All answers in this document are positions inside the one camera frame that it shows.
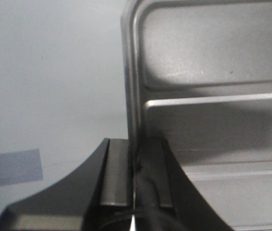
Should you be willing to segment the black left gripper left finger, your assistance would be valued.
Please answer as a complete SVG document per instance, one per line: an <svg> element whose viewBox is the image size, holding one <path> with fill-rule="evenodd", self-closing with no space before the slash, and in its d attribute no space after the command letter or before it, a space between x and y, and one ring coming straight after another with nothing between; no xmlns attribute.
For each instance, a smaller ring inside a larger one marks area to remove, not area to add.
<svg viewBox="0 0 272 231"><path fill-rule="evenodd" d="M127 231L131 210L128 141L104 139L66 177L8 205L0 231Z"/></svg>

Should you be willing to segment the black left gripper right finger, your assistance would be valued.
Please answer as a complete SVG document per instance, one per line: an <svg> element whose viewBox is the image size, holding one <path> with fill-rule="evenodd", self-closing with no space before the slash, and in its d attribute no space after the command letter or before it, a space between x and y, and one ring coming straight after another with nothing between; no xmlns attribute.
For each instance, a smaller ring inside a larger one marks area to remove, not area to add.
<svg viewBox="0 0 272 231"><path fill-rule="evenodd" d="M138 231L230 231L186 176L164 139L141 142L135 161Z"/></svg>

